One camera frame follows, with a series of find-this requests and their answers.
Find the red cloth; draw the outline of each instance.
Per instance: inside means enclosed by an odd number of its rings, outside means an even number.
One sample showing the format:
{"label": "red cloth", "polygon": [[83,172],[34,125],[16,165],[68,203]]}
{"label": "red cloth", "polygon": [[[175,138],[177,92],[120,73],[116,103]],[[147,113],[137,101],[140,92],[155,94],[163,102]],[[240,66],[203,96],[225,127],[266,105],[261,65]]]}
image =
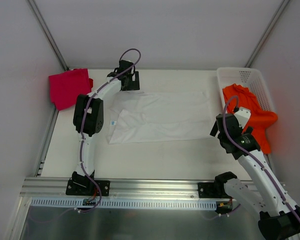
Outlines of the red cloth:
{"label": "red cloth", "polygon": [[89,78],[89,84],[90,84],[90,88],[94,87],[94,80],[92,78]]}
{"label": "red cloth", "polygon": [[[256,96],[250,92],[247,87],[233,84],[223,89],[225,102],[235,95],[239,97],[238,107],[244,107],[251,111],[251,117],[243,131],[245,131],[248,126],[253,127],[252,136],[254,136],[255,140],[260,145],[262,152],[264,154],[270,154],[271,148],[266,137],[266,128],[277,121],[277,114],[272,111],[262,110]],[[235,106],[236,100],[231,101],[227,108],[228,113],[234,113]]]}
{"label": "red cloth", "polygon": [[49,76],[50,99],[56,109],[63,110],[76,104],[79,94],[91,92],[88,69],[75,69]]}

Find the black mounting bracket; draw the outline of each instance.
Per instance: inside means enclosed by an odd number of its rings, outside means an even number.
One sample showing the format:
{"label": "black mounting bracket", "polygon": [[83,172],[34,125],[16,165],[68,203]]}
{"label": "black mounting bracket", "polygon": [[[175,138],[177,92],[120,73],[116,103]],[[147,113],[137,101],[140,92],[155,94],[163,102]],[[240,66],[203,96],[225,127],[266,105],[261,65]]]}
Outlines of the black mounting bracket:
{"label": "black mounting bracket", "polygon": [[[115,68],[113,72],[110,72],[107,77],[114,78],[132,65],[133,62],[120,60],[119,67]],[[136,67],[133,67],[131,70],[119,76],[118,79],[121,81],[121,91],[140,90],[139,72],[136,71]]]}
{"label": "black mounting bracket", "polygon": [[[101,195],[104,197],[109,196],[110,192],[110,181],[108,180],[97,180],[95,182],[99,185]],[[95,193],[95,185],[86,177],[77,174],[76,171],[72,173],[72,178],[68,180],[65,194],[69,196],[92,196]]]}
{"label": "black mounting bracket", "polygon": [[[300,218],[300,207],[295,206],[295,213]],[[270,216],[268,212],[260,212],[258,227],[266,240],[288,239],[300,233],[300,223],[290,211],[280,212],[279,216]]]}
{"label": "black mounting bracket", "polygon": [[228,171],[214,178],[214,182],[198,182],[198,195],[200,199],[229,199],[231,196],[225,192],[224,184],[237,176]]}
{"label": "black mounting bracket", "polygon": [[[232,154],[235,160],[240,158],[242,155],[246,156],[247,154],[245,152],[241,151],[228,139],[223,125],[223,117],[223,114],[219,114],[218,116],[216,116],[215,123],[210,132],[210,135],[215,137],[219,131],[220,133],[218,134],[217,138],[220,141],[221,147],[225,149],[227,154]],[[259,144],[251,134],[253,131],[253,128],[251,126],[248,126],[246,131],[243,133],[243,129],[242,127],[240,127],[237,117],[232,113],[227,113],[225,115],[225,125],[229,135],[237,145],[247,150],[248,152],[251,152],[253,150],[260,151]]]}
{"label": "black mounting bracket", "polygon": [[226,193],[220,194],[215,191],[214,182],[198,182],[198,195],[200,199],[230,199]]}
{"label": "black mounting bracket", "polygon": [[[85,109],[89,100],[88,95],[80,94],[75,103],[73,125],[75,130],[80,133],[81,125],[85,114]],[[91,113],[87,113],[84,121],[83,132],[92,137],[101,131],[104,125],[104,101],[100,98],[92,98],[89,108]]]}

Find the metal pole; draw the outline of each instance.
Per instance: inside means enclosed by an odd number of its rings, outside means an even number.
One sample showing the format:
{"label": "metal pole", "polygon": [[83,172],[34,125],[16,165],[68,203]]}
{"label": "metal pole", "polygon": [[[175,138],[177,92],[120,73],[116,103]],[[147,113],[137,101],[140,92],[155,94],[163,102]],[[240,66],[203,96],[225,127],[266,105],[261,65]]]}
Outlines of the metal pole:
{"label": "metal pole", "polygon": [[274,29],[274,27],[278,23],[278,20],[279,20],[280,16],[283,14],[283,12],[286,9],[286,7],[288,6],[289,2],[290,2],[290,0],[283,0],[281,2],[280,6],[278,7],[278,9],[275,11],[270,23],[268,24],[265,31],[263,32],[262,37],[260,38],[260,40],[257,43],[256,47],[254,48],[251,56],[249,57],[249,60],[245,64],[246,68],[250,68],[252,66],[253,62],[255,61],[255,59],[258,55],[258,53],[260,52],[261,48],[265,44],[266,40],[268,39],[268,37],[269,37],[270,33],[272,32],[272,30]]}
{"label": "metal pole", "polygon": [[42,16],[35,0],[26,0],[26,2],[28,3],[31,11],[33,12],[35,18],[37,19],[44,35],[46,36],[46,39],[48,40],[53,52],[55,53],[56,58],[58,59],[60,65],[62,66],[63,70],[68,71],[69,67],[68,67],[64,57],[62,56],[62,54],[56,44],[56,41],[54,40],[54,38],[46,24],[46,21],[45,21],[44,17]]}
{"label": "metal pole", "polygon": [[54,106],[53,113],[52,113],[52,116],[51,116],[51,119],[50,119],[50,122],[49,122],[49,125],[47,128],[47,131],[44,136],[44,142],[39,151],[40,152],[39,159],[37,159],[37,165],[36,165],[36,168],[34,169],[33,176],[35,176],[35,177],[39,177],[44,168],[44,164],[45,164],[46,156],[47,156],[48,149],[50,146],[51,138],[54,133],[55,125],[57,122],[58,113],[59,113],[59,111],[57,110],[56,106]]}

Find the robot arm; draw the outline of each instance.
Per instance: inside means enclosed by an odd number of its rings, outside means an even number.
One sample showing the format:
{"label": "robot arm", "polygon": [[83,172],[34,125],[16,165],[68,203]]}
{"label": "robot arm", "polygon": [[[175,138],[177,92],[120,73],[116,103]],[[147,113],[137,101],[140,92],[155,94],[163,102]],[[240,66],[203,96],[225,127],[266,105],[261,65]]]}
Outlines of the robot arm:
{"label": "robot arm", "polygon": [[104,102],[110,102],[119,91],[140,89],[139,72],[132,68],[134,65],[130,61],[120,60],[119,67],[108,74],[107,81],[101,87],[88,95],[80,94],[77,97],[73,124],[79,137],[78,163],[68,181],[66,195],[94,194],[94,184],[87,176],[93,179],[95,174],[95,148],[97,134],[104,124]]}
{"label": "robot arm", "polygon": [[[248,127],[246,132],[243,132],[250,115],[251,113],[248,109],[243,107],[237,108],[234,114],[227,113],[225,115],[225,125],[234,142],[255,156],[264,166],[262,168],[250,155],[240,150],[228,139],[223,125],[223,114],[219,114],[216,117],[216,122],[210,134],[215,136],[219,131],[218,139],[221,146],[243,166],[260,195],[243,185],[232,172],[226,172],[216,177],[219,183],[215,184],[215,186],[223,188],[216,190],[226,193],[243,205],[258,221],[258,227],[265,239],[286,239],[300,233],[300,223],[288,208],[287,203],[299,217],[300,207],[283,189],[270,169],[263,152],[260,150],[260,146],[251,134],[253,129]],[[285,201],[283,201],[275,185],[284,194]]]}

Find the pink towel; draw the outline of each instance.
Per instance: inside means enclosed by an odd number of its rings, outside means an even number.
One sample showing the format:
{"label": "pink towel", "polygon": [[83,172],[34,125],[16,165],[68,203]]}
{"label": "pink towel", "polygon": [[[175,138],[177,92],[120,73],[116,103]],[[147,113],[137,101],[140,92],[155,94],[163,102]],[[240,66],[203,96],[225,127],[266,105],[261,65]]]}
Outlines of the pink towel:
{"label": "pink towel", "polygon": [[76,104],[79,94],[91,92],[88,69],[75,69],[49,76],[50,99],[56,109],[63,110]]}

